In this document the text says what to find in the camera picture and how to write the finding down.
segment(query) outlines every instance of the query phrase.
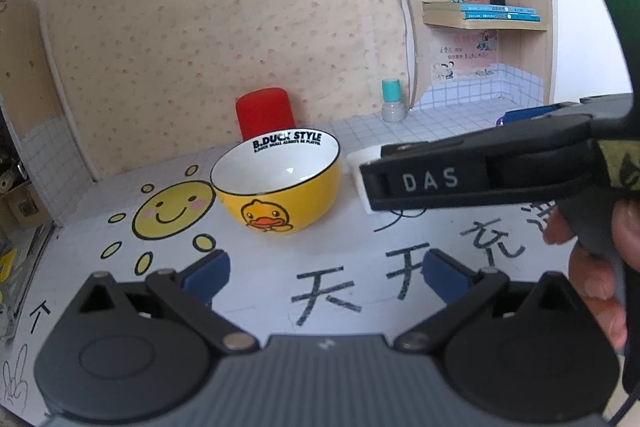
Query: smiling sun drawing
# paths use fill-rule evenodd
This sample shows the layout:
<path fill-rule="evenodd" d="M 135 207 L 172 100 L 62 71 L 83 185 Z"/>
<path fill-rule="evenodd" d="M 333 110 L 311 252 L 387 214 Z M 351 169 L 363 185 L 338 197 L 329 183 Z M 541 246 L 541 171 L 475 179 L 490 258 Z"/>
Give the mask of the smiling sun drawing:
<path fill-rule="evenodd" d="M 184 175 L 193 176 L 198 171 L 197 165 L 190 166 Z M 145 184 L 140 188 L 143 194 L 153 192 L 152 184 Z M 188 180 L 160 190 L 138 209 L 131 222 L 131 230 L 144 241 L 157 241 L 172 237 L 201 220 L 216 200 L 216 194 L 208 182 Z M 120 212 L 108 219 L 108 223 L 119 223 L 127 216 Z M 193 248 L 207 253 L 216 247 L 216 240 L 209 234 L 198 234 L 193 238 Z M 122 246 L 122 241 L 116 241 L 104 249 L 100 257 L 107 259 Z M 136 275 L 144 275 L 153 261 L 153 252 L 143 253 L 134 267 Z"/>

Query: smiley face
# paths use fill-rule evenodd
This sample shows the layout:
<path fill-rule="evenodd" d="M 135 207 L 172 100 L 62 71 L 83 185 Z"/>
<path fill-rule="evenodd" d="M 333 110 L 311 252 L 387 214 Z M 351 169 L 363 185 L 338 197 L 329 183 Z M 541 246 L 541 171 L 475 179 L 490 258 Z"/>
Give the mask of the smiley face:
<path fill-rule="evenodd" d="M 279 204 L 269 201 L 252 200 L 240 210 L 246 225 L 263 232 L 286 232 L 293 227 L 289 224 L 289 213 Z"/>
<path fill-rule="evenodd" d="M 131 228 L 140 239 L 171 237 L 202 219 L 215 199 L 207 182 L 194 180 L 171 185 L 145 201 Z"/>

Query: floral wallpaper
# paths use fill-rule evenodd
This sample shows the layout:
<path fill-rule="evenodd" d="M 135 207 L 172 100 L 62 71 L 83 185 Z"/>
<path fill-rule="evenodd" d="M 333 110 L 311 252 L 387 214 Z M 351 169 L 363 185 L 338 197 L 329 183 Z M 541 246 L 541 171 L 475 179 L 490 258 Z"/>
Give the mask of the floral wallpaper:
<path fill-rule="evenodd" d="M 289 91 L 302 125 L 406 88 L 399 0 L 42 0 L 82 143 L 102 176 L 240 139 L 234 103 Z"/>

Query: book spine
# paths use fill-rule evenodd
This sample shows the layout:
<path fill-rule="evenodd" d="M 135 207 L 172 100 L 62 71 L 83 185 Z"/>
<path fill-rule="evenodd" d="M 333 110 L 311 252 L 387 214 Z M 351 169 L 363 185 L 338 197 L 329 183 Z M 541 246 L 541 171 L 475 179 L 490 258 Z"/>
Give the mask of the book spine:
<path fill-rule="evenodd" d="M 464 12 L 465 19 L 499 19 L 510 21 L 540 22 L 540 15 L 528 13 L 501 13 L 501 12 Z"/>
<path fill-rule="evenodd" d="M 494 4 L 462 4 L 460 9 L 463 12 L 504 12 L 504 13 L 525 13 L 535 15 L 535 8 L 523 8 L 522 6 L 498 6 Z"/>

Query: red object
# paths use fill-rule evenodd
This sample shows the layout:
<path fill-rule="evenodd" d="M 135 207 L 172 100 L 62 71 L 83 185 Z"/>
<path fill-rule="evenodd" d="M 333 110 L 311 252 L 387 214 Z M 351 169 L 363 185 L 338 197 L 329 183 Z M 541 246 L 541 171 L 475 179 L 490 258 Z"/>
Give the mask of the red object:
<path fill-rule="evenodd" d="M 258 89 L 236 101 L 236 115 L 243 140 L 296 126 L 287 91 L 281 87 Z"/>

